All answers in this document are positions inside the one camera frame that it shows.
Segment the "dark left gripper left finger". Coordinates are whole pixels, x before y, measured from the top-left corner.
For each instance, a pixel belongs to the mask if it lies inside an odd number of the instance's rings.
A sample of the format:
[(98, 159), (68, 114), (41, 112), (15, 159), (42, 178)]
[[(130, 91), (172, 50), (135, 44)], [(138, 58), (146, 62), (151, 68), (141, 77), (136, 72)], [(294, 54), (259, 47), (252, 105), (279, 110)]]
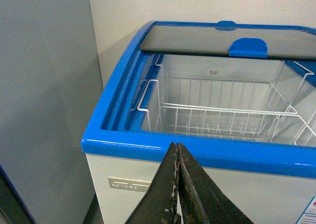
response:
[(171, 143), (151, 184), (127, 224), (180, 224), (177, 212), (179, 150)]

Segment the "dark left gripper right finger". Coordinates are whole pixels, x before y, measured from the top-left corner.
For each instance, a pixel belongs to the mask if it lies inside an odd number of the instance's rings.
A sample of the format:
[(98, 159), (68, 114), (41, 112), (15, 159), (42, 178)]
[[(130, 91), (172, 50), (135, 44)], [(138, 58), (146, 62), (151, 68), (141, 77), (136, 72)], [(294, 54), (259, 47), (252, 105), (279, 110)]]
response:
[(178, 192), (185, 224), (251, 224), (216, 185), (182, 143), (179, 150)]

